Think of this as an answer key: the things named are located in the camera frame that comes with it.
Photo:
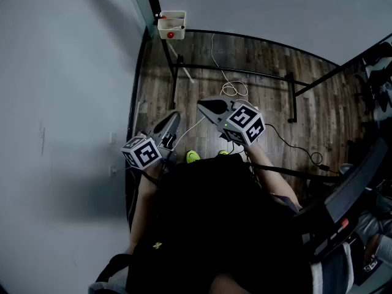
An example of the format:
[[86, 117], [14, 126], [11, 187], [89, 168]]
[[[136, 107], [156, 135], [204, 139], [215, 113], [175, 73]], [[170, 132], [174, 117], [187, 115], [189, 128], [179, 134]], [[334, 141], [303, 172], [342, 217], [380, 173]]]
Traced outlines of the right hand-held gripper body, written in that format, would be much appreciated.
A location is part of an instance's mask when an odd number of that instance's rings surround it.
[[237, 145], [250, 146], [265, 131], [262, 114], [248, 104], [235, 104], [236, 109], [230, 111], [217, 129], [228, 141]]

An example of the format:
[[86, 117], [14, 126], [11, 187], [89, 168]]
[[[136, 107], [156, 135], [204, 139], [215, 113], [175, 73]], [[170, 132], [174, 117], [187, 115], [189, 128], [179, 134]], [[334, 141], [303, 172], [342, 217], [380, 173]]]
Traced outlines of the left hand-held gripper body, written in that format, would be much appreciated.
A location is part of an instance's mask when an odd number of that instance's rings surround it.
[[154, 134], [151, 130], [148, 133], [139, 131], [136, 136], [126, 142], [121, 152], [129, 165], [139, 170], [145, 170], [158, 161], [175, 165], [178, 159], [173, 149], [175, 140], [175, 133]]

